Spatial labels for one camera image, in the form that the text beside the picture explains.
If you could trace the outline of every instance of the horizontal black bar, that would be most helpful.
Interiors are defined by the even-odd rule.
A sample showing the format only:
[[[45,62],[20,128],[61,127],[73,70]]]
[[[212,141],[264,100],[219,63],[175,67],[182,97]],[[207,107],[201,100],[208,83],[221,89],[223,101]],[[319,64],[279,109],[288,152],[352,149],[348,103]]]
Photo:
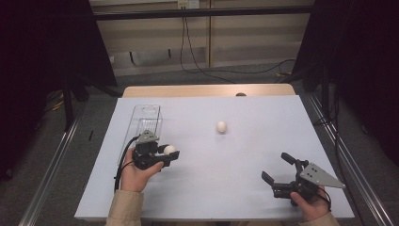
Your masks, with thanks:
[[[96,21],[208,17],[208,16],[237,16],[237,15],[265,15],[265,14],[298,14],[311,13],[313,6],[279,7],[279,8],[200,8],[200,9],[171,9],[156,11],[106,12],[94,13]]]

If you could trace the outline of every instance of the human hand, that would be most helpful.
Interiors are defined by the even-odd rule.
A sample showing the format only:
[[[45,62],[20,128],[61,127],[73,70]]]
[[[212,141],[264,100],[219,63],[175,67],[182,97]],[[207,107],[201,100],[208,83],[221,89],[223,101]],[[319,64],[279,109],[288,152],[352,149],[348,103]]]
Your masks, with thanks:
[[[133,152],[131,148],[126,152],[123,166],[126,166],[120,177],[120,189],[134,192],[141,192],[146,187],[149,179],[164,166],[164,162],[158,162],[152,167],[141,170],[135,166],[133,160]]]
[[[318,190],[318,194],[325,198],[326,193],[323,191],[324,187],[319,187],[321,189]],[[302,209],[302,218],[305,222],[320,218],[329,212],[328,203],[318,196],[314,196],[310,200],[305,201],[297,192],[291,192],[291,198]]]

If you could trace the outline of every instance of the beige sleeve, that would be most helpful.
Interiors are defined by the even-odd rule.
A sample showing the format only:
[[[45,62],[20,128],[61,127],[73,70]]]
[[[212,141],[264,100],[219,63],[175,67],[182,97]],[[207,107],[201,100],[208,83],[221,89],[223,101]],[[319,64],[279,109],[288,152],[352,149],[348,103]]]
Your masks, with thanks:
[[[109,209],[106,226],[140,226],[144,194],[117,190]]]
[[[337,219],[332,216],[331,213],[328,213],[320,218],[317,218],[315,220],[309,221],[309,222],[304,222],[304,223],[299,223],[299,226],[339,226],[340,224],[338,223]]]

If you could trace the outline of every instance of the clear plastic container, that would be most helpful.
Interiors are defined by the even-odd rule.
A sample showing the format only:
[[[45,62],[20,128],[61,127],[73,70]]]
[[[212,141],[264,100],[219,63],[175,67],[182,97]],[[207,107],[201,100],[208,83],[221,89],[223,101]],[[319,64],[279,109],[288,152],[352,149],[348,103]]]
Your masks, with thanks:
[[[136,105],[126,133],[126,138],[123,142],[122,150],[120,151],[120,158],[126,145],[133,137],[139,136],[145,130],[150,130],[159,138],[161,135],[161,128],[162,114],[160,105]],[[135,147],[135,145],[136,143],[133,142],[129,147]]]

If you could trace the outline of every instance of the white egg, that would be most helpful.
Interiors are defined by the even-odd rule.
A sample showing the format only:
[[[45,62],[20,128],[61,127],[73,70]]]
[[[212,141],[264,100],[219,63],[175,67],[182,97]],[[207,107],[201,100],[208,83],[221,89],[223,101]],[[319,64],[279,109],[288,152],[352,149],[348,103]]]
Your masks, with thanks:
[[[164,154],[170,154],[176,152],[176,148],[172,145],[167,145],[167,147],[164,149]]]
[[[227,124],[226,124],[224,121],[218,122],[217,125],[216,125],[216,130],[217,130],[219,133],[224,133],[224,132],[226,132],[226,130],[227,130]]]

